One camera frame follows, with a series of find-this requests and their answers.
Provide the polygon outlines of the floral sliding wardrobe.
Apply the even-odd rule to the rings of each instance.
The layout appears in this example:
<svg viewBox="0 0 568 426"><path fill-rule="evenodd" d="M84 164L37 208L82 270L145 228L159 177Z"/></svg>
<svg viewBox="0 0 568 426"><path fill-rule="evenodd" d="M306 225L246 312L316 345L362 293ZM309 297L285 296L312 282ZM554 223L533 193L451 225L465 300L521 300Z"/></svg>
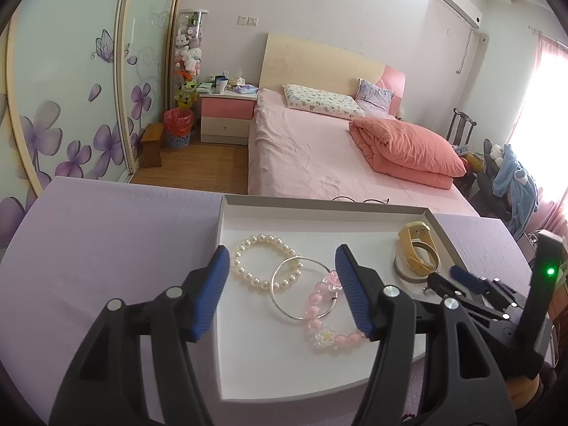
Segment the floral sliding wardrobe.
<svg viewBox="0 0 568 426"><path fill-rule="evenodd" d="M174 0L21 0L1 35L1 243L56 177L124 182L165 106Z"/></svg>

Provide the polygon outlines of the white patterned pillow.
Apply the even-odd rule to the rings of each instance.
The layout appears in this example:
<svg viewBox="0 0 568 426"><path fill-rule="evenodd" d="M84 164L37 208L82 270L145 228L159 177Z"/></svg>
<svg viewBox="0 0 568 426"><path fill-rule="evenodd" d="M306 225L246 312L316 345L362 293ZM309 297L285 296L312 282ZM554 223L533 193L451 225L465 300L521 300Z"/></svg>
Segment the white patterned pillow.
<svg viewBox="0 0 568 426"><path fill-rule="evenodd" d="M283 91L290 109L346 120L365 116L363 109L349 95L294 84L284 85Z"/></svg>

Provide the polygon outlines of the grey cardboard tray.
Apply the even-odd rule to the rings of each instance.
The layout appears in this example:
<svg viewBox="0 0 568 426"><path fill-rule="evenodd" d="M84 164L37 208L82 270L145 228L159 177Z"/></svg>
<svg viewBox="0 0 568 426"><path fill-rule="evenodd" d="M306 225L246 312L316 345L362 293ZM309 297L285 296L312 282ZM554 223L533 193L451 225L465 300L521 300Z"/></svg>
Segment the grey cardboard tray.
<svg viewBox="0 0 568 426"><path fill-rule="evenodd" d="M265 403L314 398L362 385L376 344L356 335L333 272L347 245L387 286L436 302L410 282L399 231L430 228L439 270L461 256L424 208L227 195L219 243L231 272L215 315L219 393L224 401Z"/></svg>

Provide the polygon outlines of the red waste bin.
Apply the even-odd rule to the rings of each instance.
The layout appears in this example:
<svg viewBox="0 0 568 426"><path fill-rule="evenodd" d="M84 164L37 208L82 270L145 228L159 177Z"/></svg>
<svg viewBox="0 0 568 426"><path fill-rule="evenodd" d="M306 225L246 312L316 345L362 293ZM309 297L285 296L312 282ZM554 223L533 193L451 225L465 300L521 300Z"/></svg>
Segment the red waste bin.
<svg viewBox="0 0 568 426"><path fill-rule="evenodd" d="M165 138L169 147L183 148L190 144L194 120L193 110L189 108L175 108L165 112Z"/></svg>

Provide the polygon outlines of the yellow wrist watch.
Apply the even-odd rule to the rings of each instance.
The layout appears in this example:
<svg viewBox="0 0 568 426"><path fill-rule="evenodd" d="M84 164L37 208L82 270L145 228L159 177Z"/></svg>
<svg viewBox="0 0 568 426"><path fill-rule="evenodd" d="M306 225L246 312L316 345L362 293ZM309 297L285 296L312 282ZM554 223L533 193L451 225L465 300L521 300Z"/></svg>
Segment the yellow wrist watch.
<svg viewBox="0 0 568 426"><path fill-rule="evenodd" d="M406 264L414 274L427 277L439 270L441 260L430 226L423 221L406 223L398 237Z"/></svg>

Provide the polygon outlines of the small wooden stool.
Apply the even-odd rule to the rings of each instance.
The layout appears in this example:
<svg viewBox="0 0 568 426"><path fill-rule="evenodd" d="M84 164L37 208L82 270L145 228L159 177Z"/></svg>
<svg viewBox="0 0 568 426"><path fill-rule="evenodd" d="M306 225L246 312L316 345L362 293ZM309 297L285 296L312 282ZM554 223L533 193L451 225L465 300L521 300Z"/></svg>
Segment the small wooden stool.
<svg viewBox="0 0 568 426"><path fill-rule="evenodd" d="M161 167L161 149L163 144L164 125L161 122L146 126L142 139L142 167Z"/></svg>

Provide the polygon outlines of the blue clothing pile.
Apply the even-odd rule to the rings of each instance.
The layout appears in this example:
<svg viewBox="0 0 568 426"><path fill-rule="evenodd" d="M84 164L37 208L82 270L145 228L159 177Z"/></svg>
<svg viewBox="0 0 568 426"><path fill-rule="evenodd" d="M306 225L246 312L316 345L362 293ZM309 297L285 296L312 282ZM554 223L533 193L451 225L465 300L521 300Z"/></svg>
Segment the blue clothing pile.
<svg viewBox="0 0 568 426"><path fill-rule="evenodd" d="M538 190L509 144L502 147L502 161L492 183L492 193L508 200L511 217L504 224L513 239L519 240L538 209Z"/></svg>

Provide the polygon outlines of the beige pink headboard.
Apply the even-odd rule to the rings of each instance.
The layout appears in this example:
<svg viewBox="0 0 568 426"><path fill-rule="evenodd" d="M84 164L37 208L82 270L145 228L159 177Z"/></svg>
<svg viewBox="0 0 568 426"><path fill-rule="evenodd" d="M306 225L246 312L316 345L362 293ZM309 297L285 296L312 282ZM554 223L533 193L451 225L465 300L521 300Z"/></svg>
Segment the beige pink headboard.
<svg viewBox="0 0 568 426"><path fill-rule="evenodd" d="M276 33L267 37L260 88L282 91L284 85L296 84L353 96L360 79L394 91L390 114L398 114L405 87L403 72L329 44Z"/></svg>

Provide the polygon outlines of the lilac small pillow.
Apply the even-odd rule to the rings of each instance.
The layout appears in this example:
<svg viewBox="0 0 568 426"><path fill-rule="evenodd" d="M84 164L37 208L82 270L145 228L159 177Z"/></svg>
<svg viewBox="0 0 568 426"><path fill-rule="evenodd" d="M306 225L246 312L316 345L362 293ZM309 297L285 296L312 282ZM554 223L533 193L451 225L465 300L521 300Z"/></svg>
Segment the lilac small pillow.
<svg viewBox="0 0 568 426"><path fill-rule="evenodd" d="M363 110L366 118L388 118L390 106L395 94L386 88L360 79L355 102Z"/></svg>

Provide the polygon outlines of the white air conditioner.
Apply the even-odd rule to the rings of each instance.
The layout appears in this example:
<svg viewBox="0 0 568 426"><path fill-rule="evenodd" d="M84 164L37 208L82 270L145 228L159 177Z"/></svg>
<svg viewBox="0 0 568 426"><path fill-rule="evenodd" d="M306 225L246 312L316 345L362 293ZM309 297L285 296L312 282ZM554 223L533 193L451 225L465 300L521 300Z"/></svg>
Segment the white air conditioner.
<svg viewBox="0 0 568 426"><path fill-rule="evenodd" d="M481 10L471 0L441 0L454 10L473 30L482 22Z"/></svg>

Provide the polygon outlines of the silver bangle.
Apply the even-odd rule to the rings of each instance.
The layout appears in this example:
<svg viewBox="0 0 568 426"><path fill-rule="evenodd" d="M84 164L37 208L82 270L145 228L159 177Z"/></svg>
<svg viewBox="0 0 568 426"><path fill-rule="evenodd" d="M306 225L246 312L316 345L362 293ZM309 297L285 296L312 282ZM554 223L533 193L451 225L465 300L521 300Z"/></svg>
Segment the silver bangle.
<svg viewBox="0 0 568 426"><path fill-rule="evenodd" d="M280 293L292 289L294 297L284 304L300 306L292 313L280 303ZM276 266L269 278L269 298L283 316L298 322L321 320L332 312L343 292L338 274L324 263L306 256L292 256Z"/></svg>

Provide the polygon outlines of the white mug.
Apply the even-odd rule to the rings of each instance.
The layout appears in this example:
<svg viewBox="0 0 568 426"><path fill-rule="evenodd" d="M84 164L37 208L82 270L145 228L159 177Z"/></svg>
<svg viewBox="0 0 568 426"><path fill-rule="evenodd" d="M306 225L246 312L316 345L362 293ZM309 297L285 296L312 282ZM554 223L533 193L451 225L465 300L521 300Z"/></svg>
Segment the white mug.
<svg viewBox="0 0 568 426"><path fill-rule="evenodd" d="M227 78L219 78L215 80L215 92L218 94L223 94L228 86Z"/></svg>

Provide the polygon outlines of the pink beige nightstand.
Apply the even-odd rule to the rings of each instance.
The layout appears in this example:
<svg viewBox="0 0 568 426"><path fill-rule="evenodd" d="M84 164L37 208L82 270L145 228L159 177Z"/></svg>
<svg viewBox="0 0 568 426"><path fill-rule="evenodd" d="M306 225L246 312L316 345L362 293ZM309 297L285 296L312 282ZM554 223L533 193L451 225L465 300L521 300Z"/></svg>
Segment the pink beige nightstand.
<svg viewBox="0 0 568 426"><path fill-rule="evenodd" d="M199 101L201 142L242 146L249 144L256 93L203 93L199 95Z"/></svg>

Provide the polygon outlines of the salmon folded duvet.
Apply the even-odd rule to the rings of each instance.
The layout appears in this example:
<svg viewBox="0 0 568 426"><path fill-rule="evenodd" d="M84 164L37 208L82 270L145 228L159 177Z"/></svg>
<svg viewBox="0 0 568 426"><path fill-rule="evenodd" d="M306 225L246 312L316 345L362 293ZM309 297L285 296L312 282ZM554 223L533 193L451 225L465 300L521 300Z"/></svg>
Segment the salmon folded duvet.
<svg viewBox="0 0 568 426"><path fill-rule="evenodd" d="M429 129L392 118L356 118L349 134L377 173L450 190L466 174L453 147Z"/></svg>

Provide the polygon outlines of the green frog plush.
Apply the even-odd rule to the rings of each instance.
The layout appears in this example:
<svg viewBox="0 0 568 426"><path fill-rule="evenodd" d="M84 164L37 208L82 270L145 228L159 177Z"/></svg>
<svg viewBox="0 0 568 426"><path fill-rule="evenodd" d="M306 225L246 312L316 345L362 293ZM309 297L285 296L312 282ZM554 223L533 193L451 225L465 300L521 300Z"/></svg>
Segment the green frog plush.
<svg viewBox="0 0 568 426"><path fill-rule="evenodd" d="M174 95L176 105L180 109L190 109L196 101L197 84L195 80L184 80Z"/></svg>

